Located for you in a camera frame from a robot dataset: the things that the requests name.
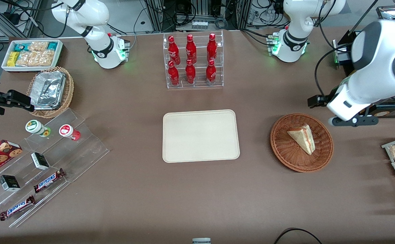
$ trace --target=round wicker basket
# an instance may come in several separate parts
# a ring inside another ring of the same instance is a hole
[[[35,110],[31,112],[31,114],[34,116],[43,117],[45,119],[51,119],[63,113],[69,107],[69,104],[71,104],[72,93],[74,92],[74,82],[72,80],[72,77],[70,76],[69,72],[62,67],[49,68],[43,70],[42,72],[53,72],[53,71],[61,71],[66,75],[65,87],[63,88],[63,95],[62,95],[62,105],[57,110]],[[32,85],[35,81],[35,78],[36,76],[33,77],[32,82],[30,82],[29,89],[27,89],[26,92],[27,95],[29,95],[30,92],[32,91]]]
[[[308,155],[287,132],[293,127],[310,126],[315,151]],[[298,172],[316,172],[324,168],[334,152],[333,140],[321,121],[303,114],[288,114],[275,122],[270,134],[271,147],[277,158],[287,167]]]

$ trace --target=table surface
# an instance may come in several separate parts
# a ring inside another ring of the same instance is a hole
[[[347,29],[326,34],[340,38]],[[272,243],[289,227],[309,230],[323,243],[395,243],[395,172],[380,148],[395,140],[395,119],[329,126],[334,156],[316,173],[293,172],[270,148],[279,117],[308,113],[326,124],[333,116],[327,108],[307,107],[307,98],[318,94],[315,64],[329,50],[318,29],[295,63],[269,57],[264,45],[240,31],[224,31],[225,86],[205,90],[166,88],[162,37],[138,36],[129,62],[112,70],[94,62],[84,39],[62,39],[61,66],[75,82],[71,108],[111,152],[20,227],[0,222],[0,243],[186,244],[196,237],[214,244]],[[318,71],[328,93],[344,78],[331,62],[327,57]],[[3,72],[0,90],[25,93],[33,75]],[[164,114],[215,109],[236,113],[239,158],[165,163]],[[29,136],[23,128],[30,119],[24,110],[7,108],[0,140]],[[312,241],[289,236],[284,243]]]

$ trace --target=clear acrylic shelf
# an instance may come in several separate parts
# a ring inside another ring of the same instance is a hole
[[[216,82],[214,85],[208,85],[206,83],[206,68],[208,67],[208,60],[206,59],[206,45],[208,44],[210,33],[214,33],[216,35],[216,43],[217,43],[217,58],[215,60],[215,67],[217,69],[216,72]],[[194,64],[196,68],[196,82],[193,85],[190,85],[186,80],[186,60],[187,55],[185,51],[185,46],[187,45],[187,34],[189,33],[170,33],[164,34],[163,36],[163,53],[164,53],[164,69],[166,70],[166,84],[168,88],[204,88],[204,87],[221,87],[224,85],[224,51],[223,51],[223,32],[222,31],[202,31],[202,32],[193,32],[193,40],[196,44],[197,49],[197,62]],[[169,42],[167,38],[169,36],[173,36],[175,38],[175,43],[179,48],[179,56],[181,58],[181,63],[176,65],[176,68],[179,72],[179,86],[172,86],[169,73],[168,73],[168,62],[170,60],[169,57]]]
[[[0,213],[26,200],[30,195],[34,195],[36,202],[34,206],[26,207],[23,211],[15,213],[7,219],[5,222],[9,224],[9,227],[18,227],[22,224],[109,152],[100,139],[94,136],[83,122],[84,119],[81,116],[72,109],[67,109],[46,124],[51,128],[51,134],[47,138],[34,134],[30,135],[20,142],[20,146],[23,148],[21,156],[8,162],[2,167],[3,169],[0,169],[0,176],[15,176],[21,187],[16,192],[9,192],[3,190],[0,184]],[[64,124],[70,124],[80,131],[80,139],[72,141],[61,136],[59,127]],[[30,157],[34,151],[45,156],[50,164],[48,170],[35,168]],[[60,168],[63,168],[66,175],[41,192],[35,193],[33,186],[39,184]]]

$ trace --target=floor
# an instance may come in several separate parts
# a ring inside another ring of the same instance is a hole
[[[117,29],[120,29],[126,33],[132,33],[133,30],[137,33],[149,33],[153,31],[151,22],[149,21],[148,15],[144,12],[140,15],[139,19],[137,16],[144,8],[140,3],[140,0],[101,0],[110,11],[110,21],[109,23]],[[263,4],[267,0],[259,0],[259,3]],[[41,7],[49,7],[53,0],[45,0]],[[165,6],[169,7],[172,0],[166,0]],[[329,16],[324,22],[323,26],[353,26],[358,19],[363,15],[363,13],[368,9],[372,0],[346,0],[346,5],[340,14],[335,16]],[[361,25],[367,25],[375,20],[377,20],[377,13],[375,11],[377,6],[389,6],[394,5],[393,0],[379,0],[375,7],[366,15]],[[57,22],[53,17],[51,11],[44,11],[42,14],[38,14],[37,20],[40,20],[44,25],[44,32],[50,35],[57,35],[63,29],[63,24]],[[170,26],[168,21],[165,21],[164,28]],[[107,26],[105,27],[108,32],[112,31]],[[32,37],[42,37],[39,31],[33,31]],[[63,37],[76,37],[78,34],[71,28],[66,27]],[[0,52],[0,66],[1,61],[4,58],[7,45]]]

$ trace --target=white tray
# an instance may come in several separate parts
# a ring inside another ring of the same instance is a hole
[[[35,66],[35,67],[22,67],[22,66],[7,66],[7,60],[9,58],[9,54],[14,50],[16,44],[21,44],[21,43],[31,43],[31,42],[50,42],[50,43],[58,43],[58,46],[56,46],[56,50],[54,51],[54,56],[53,56],[53,61],[51,62],[50,66]],[[6,51],[5,58],[3,59],[2,62],[2,69],[4,71],[8,72],[36,72],[36,71],[41,71],[45,70],[48,68],[54,68],[56,67],[59,57],[61,56],[61,51],[62,51],[62,46],[63,43],[60,40],[55,40],[55,39],[33,39],[33,40],[18,40],[18,41],[12,41],[9,43],[8,50]]]
[[[163,160],[167,163],[239,157],[235,112],[167,113],[163,117]]]

